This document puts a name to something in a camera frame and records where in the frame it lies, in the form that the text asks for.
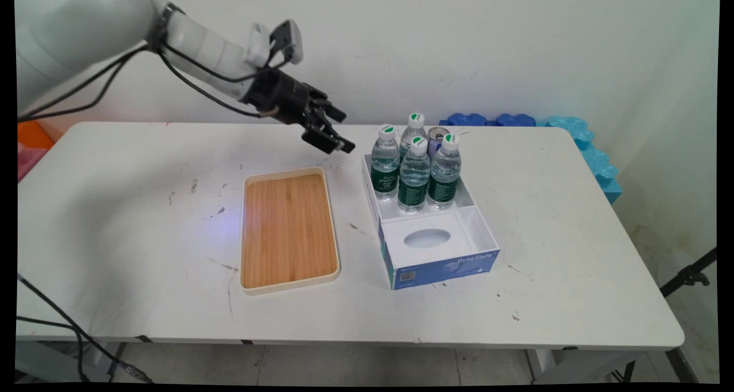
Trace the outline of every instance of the tissue box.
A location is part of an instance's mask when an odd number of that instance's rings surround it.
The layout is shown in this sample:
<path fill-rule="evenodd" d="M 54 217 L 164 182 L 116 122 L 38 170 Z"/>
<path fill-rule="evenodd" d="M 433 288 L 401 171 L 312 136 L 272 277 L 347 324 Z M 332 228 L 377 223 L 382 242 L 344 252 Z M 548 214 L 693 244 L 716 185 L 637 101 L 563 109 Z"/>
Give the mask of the tissue box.
<path fill-rule="evenodd" d="M 418 213 L 402 214 L 397 196 L 375 198 L 371 161 L 371 154 L 362 158 L 362 180 L 393 290 L 492 269 L 500 249 L 461 179 L 448 209 L 435 211 L 425 204 Z"/>

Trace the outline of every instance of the floor tile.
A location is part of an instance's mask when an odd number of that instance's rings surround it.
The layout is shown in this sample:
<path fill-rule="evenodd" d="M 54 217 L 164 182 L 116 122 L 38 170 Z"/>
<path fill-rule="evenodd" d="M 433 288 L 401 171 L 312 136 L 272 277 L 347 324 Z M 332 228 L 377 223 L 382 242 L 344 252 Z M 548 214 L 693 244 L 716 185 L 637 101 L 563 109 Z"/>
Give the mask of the floor tile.
<path fill-rule="evenodd" d="M 647 356 L 653 363 L 653 368 L 655 368 L 655 373 L 658 374 L 660 382 L 680 382 L 665 352 L 650 352 Z"/>
<path fill-rule="evenodd" d="M 259 385 L 458 385 L 453 348 L 267 346 Z"/>
<path fill-rule="evenodd" d="M 255 385 L 262 346 L 197 343 L 127 343 L 121 359 L 156 383 Z M 113 382 L 138 382 L 122 369 Z"/>
<path fill-rule="evenodd" d="M 463 386 L 529 385 L 532 382 L 522 350 L 457 348 L 456 362 Z"/>

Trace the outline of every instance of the orange object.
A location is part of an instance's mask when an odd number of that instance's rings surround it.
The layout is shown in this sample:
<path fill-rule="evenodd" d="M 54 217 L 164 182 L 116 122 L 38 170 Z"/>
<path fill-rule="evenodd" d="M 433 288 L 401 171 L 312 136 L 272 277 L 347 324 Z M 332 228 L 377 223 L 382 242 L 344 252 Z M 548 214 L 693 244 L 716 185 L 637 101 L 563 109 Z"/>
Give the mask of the orange object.
<path fill-rule="evenodd" d="M 43 148 L 50 150 L 53 141 L 37 121 L 18 123 L 18 142 L 28 148 Z"/>

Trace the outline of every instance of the light blue foam block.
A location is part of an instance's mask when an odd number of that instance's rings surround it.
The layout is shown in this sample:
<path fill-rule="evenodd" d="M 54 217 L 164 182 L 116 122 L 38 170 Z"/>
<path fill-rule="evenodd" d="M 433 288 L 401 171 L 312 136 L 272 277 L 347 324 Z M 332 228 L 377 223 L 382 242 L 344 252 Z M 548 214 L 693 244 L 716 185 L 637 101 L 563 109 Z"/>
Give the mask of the light blue foam block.
<path fill-rule="evenodd" d="M 537 122 L 538 127 L 558 127 L 568 131 L 579 148 L 582 157 L 592 170 L 597 183 L 608 199 L 609 204 L 622 194 L 622 188 L 615 178 L 619 170 L 609 163 L 609 156 L 592 144 L 594 133 L 587 129 L 587 122 L 578 117 L 549 117 Z"/>
<path fill-rule="evenodd" d="M 587 129 L 587 122 L 578 117 L 553 116 L 537 124 L 539 127 L 558 127 L 571 133 L 579 150 L 584 151 L 594 139 L 594 133 Z"/>

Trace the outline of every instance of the water bottle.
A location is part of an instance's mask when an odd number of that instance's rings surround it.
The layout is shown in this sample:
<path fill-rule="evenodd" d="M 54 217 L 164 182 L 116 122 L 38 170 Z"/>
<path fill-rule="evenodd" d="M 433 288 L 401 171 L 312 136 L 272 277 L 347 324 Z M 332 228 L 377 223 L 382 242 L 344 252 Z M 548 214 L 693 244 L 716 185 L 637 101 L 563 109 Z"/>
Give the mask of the water bottle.
<path fill-rule="evenodd" d="M 387 201 L 398 193 L 398 174 L 400 170 L 400 154 L 395 141 L 395 128 L 390 124 L 380 127 L 377 141 L 372 147 L 372 187 L 375 196 Z"/>
<path fill-rule="evenodd" d="M 414 112 L 408 117 L 408 128 L 405 129 L 403 135 L 400 137 L 400 162 L 403 157 L 411 149 L 411 140 L 413 137 L 423 137 L 428 139 L 428 135 L 425 134 L 423 125 L 425 123 L 425 117 L 422 113 Z"/>
<path fill-rule="evenodd" d="M 432 209 L 444 210 L 451 206 L 456 196 L 459 174 L 461 174 L 459 136 L 446 134 L 441 141 L 441 148 L 433 155 L 431 162 L 428 196 L 425 199 Z"/>
<path fill-rule="evenodd" d="M 404 213 L 417 213 L 425 204 L 425 188 L 431 172 L 427 151 L 428 141 L 424 137 L 413 137 L 411 149 L 400 164 L 398 207 Z"/>

